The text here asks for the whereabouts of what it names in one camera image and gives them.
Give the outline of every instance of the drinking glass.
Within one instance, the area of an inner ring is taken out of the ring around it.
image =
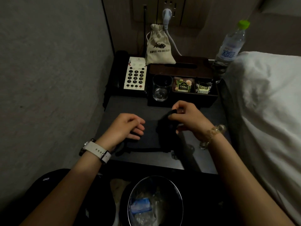
[[[172,86],[172,77],[155,75],[153,77],[153,98],[158,102],[166,101]]]

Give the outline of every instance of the hand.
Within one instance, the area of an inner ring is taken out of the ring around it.
[[[196,108],[193,103],[178,101],[173,105],[172,109],[177,109],[178,113],[169,115],[168,119],[172,121],[179,121],[183,124],[178,127],[178,131],[190,130],[198,140],[207,140],[205,135],[208,130],[214,127],[214,125]]]
[[[143,135],[145,120],[135,114],[121,113],[113,121],[108,130],[95,142],[107,151],[112,151],[115,146],[125,138],[139,140],[140,137],[130,132]]]

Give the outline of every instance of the wall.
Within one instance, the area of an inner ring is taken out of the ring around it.
[[[143,24],[133,21],[132,0],[103,1],[115,50],[141,54]],[[214,0],[201,30],[169,26],[168,31],[182,55],[213,59],[225,35],[239,20],[249,19],[243,51],[301,56],[300,18],[260,13],[260,3],[261,0]]]
[[[0,50],[3,207],[78,159],[113,53],[100,0],[0,0]]]

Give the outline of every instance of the green bottle cap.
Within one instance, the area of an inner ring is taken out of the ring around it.
[[[247,20],[240,20],[237,25],[239,29],[247,29],[250,25],[250,22]]]

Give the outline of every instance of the white watch strap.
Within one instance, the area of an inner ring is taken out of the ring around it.
[[[105,150],[104,148],[100,147],[96,143],[90,141],[83,149],[93,153],[97,157],[99,157],[104,163],[107,163],[111,158],[111,154]]]

